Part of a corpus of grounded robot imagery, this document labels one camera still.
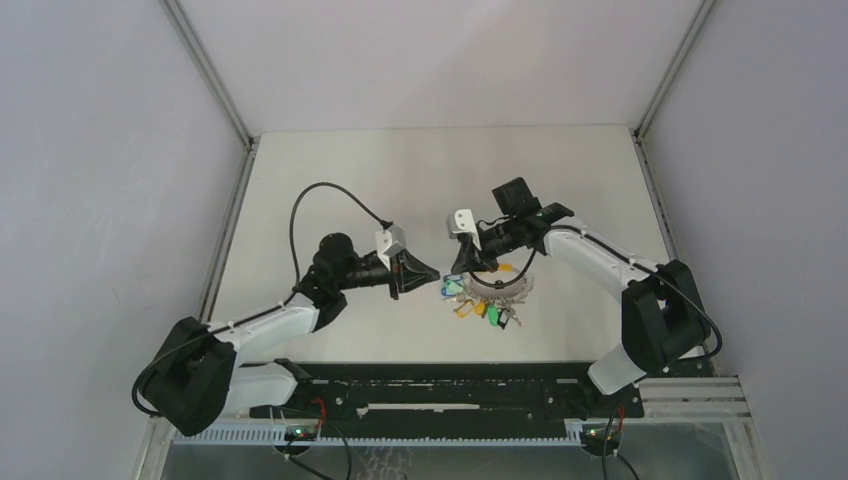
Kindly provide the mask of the blue tagged key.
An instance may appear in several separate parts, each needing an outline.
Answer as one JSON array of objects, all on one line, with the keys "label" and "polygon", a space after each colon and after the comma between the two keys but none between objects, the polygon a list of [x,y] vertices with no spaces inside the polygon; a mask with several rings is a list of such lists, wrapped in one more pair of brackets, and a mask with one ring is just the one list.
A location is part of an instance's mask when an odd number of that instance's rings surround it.
[{"label": "blue tagged key", "polygon": [[449,274],[442,277],[441,295],[443,298],[455,298],[464,295],[465,276],[462,274]]}]

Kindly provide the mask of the large metal keyring yellow handle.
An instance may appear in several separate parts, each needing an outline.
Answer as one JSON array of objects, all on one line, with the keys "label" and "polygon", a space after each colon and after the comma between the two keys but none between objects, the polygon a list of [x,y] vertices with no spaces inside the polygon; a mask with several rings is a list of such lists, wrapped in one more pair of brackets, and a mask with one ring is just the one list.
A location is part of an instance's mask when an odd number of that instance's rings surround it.
[{"label": "large metal keyring yellow handle", "polygon": [[463,275],[465,293],[490,304],[523,303],[534,288],[535,278],[512,265],[501,265],[495,272]]}]

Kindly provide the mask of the yellow tagged key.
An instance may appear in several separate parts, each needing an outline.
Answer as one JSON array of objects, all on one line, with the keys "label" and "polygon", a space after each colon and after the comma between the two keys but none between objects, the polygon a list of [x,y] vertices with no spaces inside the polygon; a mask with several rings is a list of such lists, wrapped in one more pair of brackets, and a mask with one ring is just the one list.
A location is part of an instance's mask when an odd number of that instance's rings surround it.
[{"label": "yellow tagged key", "polygon": [[468,317],[476,312],[476,302],[474,300],[465,300],[453,312],[458,318]]},{"label": "yellow tagged key", "polygon": [[485,302],[479,302],[474,306],[474,313],[481,318],[486,316],[488,305]]}]

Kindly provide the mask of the green tagged key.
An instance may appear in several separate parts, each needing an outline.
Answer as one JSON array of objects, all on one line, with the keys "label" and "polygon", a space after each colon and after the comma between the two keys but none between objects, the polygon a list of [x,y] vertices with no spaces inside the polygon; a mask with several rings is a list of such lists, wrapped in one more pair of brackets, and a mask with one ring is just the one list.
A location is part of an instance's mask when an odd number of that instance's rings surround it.
[{"label": "green tagged key", "polygon": [[491,326],[501,328],[502,309],[498,305],[488,305],[485,315]]}]

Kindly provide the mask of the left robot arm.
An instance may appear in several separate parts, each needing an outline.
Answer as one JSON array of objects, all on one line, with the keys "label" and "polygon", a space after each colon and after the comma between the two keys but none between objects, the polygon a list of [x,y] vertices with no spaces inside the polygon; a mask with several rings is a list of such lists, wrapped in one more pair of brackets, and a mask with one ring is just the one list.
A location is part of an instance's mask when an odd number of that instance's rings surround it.
[{"label": "left robot arm", "polygon": [[347,290],[385,285],[397,299],[441,278],[393,230],[377,233],[376,244],[360,256],[347,235],[329,234],[285,300],[241,320],[179,320],[134,380],[134,406],[167,419],[185,436],[259,406],[277,406],[290,417],[305,414],[313,392],[299,381],[303,373],[284,360],[262,363],[261,355],[328,326],[346,307]]}]

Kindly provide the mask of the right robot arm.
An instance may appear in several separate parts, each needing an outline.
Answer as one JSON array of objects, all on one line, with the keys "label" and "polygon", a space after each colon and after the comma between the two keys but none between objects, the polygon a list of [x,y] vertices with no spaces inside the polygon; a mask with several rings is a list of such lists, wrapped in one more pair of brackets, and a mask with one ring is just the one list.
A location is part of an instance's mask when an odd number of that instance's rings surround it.
[{"label": "right robot arm", "polygon": [[620,341],[592,363],[578,388],[579,406],[605,415],[618,392],[662,372],[709,339],[723,339],[706,313],[691,269],[679,260],[650,261],[592,231],[568,207],[543,205],[517,177],[493,191],[500,219],[486,224],[469,209],[447,217],[460,248],[454,274],[493,272],[502,256],[520,248],[563,262],[602,287],[621,309]]}]

